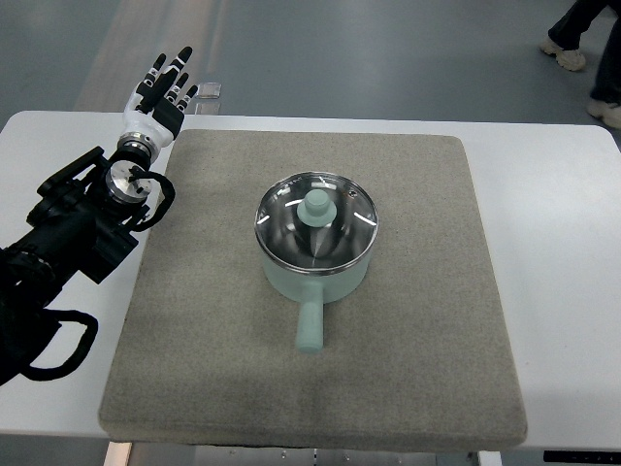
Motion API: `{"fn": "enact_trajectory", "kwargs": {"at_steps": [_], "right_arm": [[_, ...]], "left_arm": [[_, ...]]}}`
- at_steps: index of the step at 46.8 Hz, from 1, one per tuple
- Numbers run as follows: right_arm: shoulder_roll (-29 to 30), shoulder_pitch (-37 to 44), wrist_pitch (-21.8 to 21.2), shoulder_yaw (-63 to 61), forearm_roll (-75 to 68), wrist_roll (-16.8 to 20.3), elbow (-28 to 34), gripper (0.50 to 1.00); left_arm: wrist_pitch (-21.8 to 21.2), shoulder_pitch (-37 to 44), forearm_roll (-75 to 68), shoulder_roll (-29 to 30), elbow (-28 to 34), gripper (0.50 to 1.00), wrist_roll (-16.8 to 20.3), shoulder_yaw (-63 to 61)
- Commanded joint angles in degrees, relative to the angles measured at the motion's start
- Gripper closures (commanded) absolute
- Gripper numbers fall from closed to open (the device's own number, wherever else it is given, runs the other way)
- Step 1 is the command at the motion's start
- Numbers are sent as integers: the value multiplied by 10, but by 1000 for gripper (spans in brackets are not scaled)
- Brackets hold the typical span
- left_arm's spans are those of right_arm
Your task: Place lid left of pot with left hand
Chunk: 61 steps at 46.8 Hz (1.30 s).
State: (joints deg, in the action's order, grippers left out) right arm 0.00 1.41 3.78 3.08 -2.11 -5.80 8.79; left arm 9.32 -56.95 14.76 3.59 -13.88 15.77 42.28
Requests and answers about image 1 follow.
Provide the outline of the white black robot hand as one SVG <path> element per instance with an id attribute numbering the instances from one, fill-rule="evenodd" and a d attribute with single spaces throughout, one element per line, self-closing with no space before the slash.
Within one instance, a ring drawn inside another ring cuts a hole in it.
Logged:
<path id="1" fill-rule="evenodd" d="M 161 53 L 137 84 L 127 101 L 122 121 L 122 135 L 138 135 L 152 146 L 151 152 L 168 147 L 179 135 L 185 110 L 198 92 L 198 85 L 188 89 L 189 74 L 183 69 L 193 53 L 184 47 L 167 62 Z"/>

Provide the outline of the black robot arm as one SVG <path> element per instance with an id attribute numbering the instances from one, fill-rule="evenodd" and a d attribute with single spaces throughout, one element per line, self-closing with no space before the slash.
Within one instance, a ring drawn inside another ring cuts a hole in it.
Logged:
<path id="1" fill-rule="evenodd" d="M 64 378 L 87 357 L 96 317 L 49 308 L 78 272 L 101 283 L 138 245 L 135 233 L 159 222 L 176 193 L 151 171 L 161 145 L 137 131 L 123 134 L 111 157 L 96 147 L 45 180 L 27 216 L 31 231 L 1 251 L 1 382 L 18 375 L 35 382 Z M 56 367 L 34 361 L 65 322 L 84 330 Z"/>

